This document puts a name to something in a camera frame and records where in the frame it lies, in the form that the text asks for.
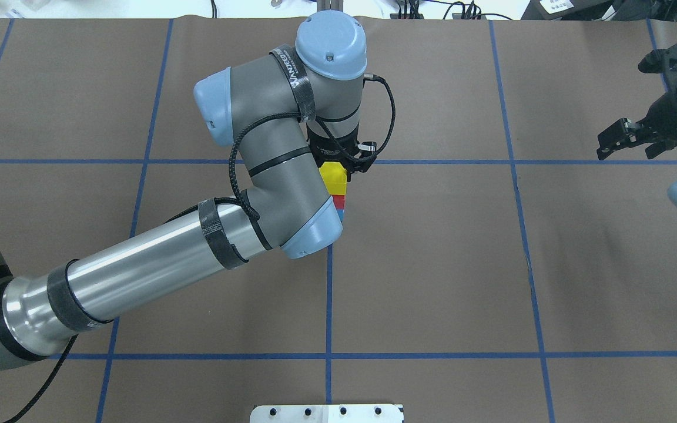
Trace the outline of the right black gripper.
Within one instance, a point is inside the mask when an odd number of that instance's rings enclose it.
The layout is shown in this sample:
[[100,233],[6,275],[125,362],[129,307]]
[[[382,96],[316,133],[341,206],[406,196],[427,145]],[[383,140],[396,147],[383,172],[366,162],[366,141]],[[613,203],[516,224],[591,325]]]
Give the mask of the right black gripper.
[[620,118],[598,135],[597,158],[606,160],[615,152],[649,143],[648,160],[677,147],[677,88],[656,100],[642,120]]

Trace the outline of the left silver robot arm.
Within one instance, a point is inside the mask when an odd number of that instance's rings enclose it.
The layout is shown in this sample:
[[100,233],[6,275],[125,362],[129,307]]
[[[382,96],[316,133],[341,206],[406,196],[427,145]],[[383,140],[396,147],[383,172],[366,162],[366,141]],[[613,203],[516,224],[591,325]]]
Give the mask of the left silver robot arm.
[[340,214],[318,169],[362,172],[380,151],[357,141],[363,84],[377,79],[366,66],[362,24],[325,10],[294,45],[200,80],[202,121],[230,149],[229,195],[45,275],[15,276],[0,252],[0,371],[67,354],[77,335],[265,251],[299,258],[336,241]]

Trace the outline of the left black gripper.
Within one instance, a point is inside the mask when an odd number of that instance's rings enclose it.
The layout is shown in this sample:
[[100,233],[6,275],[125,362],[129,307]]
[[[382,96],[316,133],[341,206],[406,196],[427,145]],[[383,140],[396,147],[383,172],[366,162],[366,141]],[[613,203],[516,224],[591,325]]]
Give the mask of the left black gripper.
[[347,174],[367,172],[378,158],[376,142],[360,142],[360,126],[342,134],[343,128],[334,122],[311,121],[307,126],[307,142],[318,167],[336,163]]

